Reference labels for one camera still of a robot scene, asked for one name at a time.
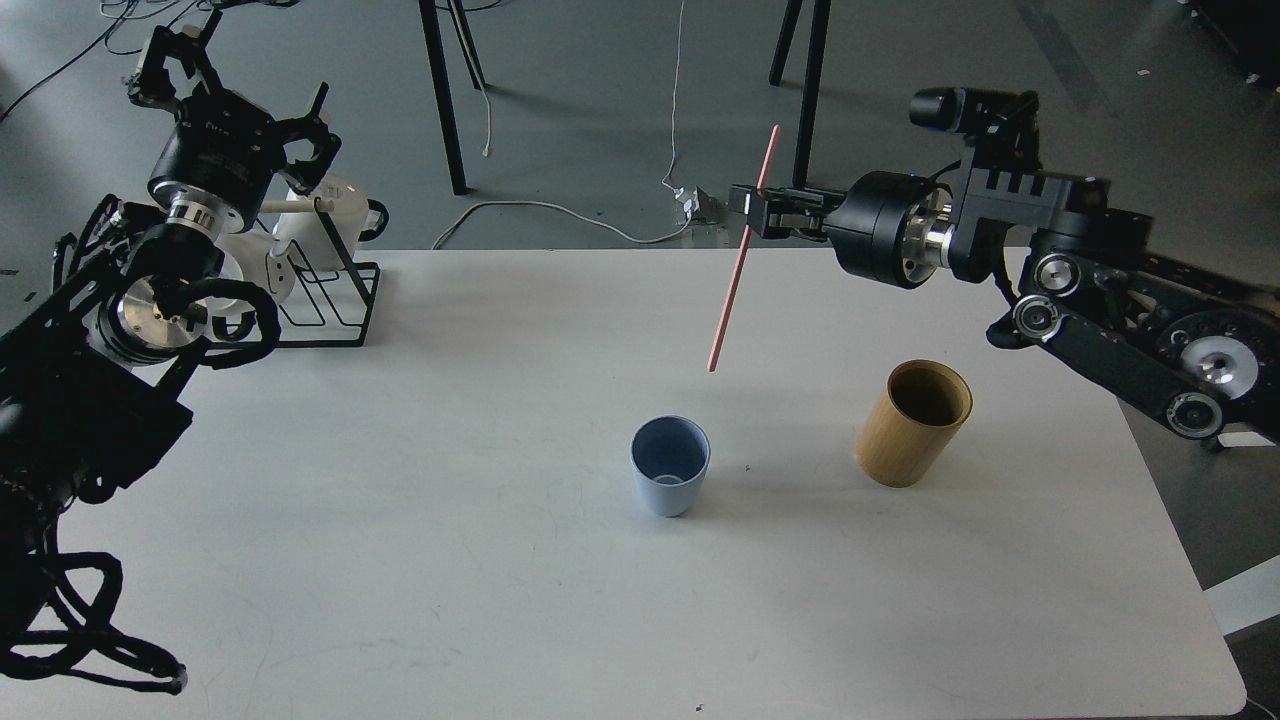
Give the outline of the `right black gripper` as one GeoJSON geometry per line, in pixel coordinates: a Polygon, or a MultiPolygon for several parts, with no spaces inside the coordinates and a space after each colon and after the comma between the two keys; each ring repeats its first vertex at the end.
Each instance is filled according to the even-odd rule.
{"type": "Polygon", "coordinates": [[[829,241],[846,273],[899,288],[950,266],[954,199],[927,177],[873,170],[847,192],[731,184],[728,210],[762,240],[829,241]]]}

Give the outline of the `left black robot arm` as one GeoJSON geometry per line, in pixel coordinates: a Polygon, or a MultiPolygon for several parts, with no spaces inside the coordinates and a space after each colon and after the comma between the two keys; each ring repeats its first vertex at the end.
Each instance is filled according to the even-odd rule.
{"type": "Polygon", "coordinates": [[[276,119],[228,88],[198,29],[159,26],[127,81],[174,131],[150,202],[109,195],[55,246],[51,293],[3,337],[3,674],[77,676],[179,694],[186,667],[113,616],[123,569],[108,552],[63,552],[76,502],[104,503],[155,469],[189,428],[180,392],[201,366],[243,366],[279,343],[269,292],[221,274],[218,241],[250,229],[270,183],[315,190],[340,149],[321,85],[302,117],[276,119]]]}

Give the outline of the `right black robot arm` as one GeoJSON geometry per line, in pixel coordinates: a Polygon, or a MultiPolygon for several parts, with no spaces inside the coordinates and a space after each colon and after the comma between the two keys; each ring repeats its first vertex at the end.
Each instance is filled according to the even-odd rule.
{"type": "Polygon", "coordinates": [[[993,281],[988,341],[1041,347],[1176,436],[1279,429],[1277,291],[1152,254],[1151,217],[1108,182],[1047,172],[1032,91],[924,88],[910,122],[960,135],[951,184],[874,170],[850,190],[736,184],[730,208],[765,240],[828,243],[840,266],[902,290],[936,272],[993,281]]]}

